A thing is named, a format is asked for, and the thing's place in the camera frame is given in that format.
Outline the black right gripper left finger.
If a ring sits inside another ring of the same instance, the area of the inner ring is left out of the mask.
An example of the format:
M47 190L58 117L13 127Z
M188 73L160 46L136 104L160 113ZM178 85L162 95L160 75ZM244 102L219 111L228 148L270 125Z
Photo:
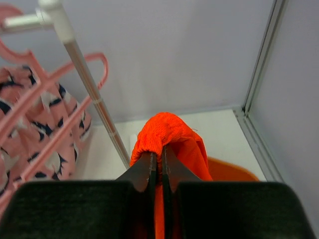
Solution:
M153 239L156 155L145 152L116 180L21 186L1 221L3 239Z

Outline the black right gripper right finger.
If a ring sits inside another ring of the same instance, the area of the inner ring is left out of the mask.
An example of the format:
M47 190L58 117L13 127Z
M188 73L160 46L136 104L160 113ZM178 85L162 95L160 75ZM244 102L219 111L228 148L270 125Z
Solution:
M202 181L162 150L167 239L313 239L295 192L278 182Z

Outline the orange shorts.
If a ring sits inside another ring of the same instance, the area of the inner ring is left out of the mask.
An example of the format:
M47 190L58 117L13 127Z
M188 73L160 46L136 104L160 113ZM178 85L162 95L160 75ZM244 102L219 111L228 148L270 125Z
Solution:
M173 152L192 173L203 181L211 181L208 170L207 153L202 138L181 118L161 112L150 118L140 131L131 155L133 166L143 152L153 152L157 156L159 179L155 190L155 238L164 238L164 207L162 188L162 148L172 147Z

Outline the pink patterned shorts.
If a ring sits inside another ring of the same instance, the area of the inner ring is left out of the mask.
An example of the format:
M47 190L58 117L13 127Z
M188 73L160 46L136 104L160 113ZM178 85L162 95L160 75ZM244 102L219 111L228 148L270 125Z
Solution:
M3 119L36 80L27 66L0 69L0 118ZM64 87L55 83L38 97L20 117L0 147L0 192L12 189L20 174L37 158L79 103ZM92 119L83 111L80 118L48 157L35 180L65 180L75 172L80 151L90 133Z

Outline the pink plastic hanger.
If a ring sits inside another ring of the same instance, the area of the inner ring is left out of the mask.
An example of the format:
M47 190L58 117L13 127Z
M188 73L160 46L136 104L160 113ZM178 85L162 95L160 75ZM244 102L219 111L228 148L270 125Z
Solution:
M14 67L0 70L0 208L30 180L65 180L75 172L92 123L86 108L59 84L69 62L46 73L31 51L0 55Z

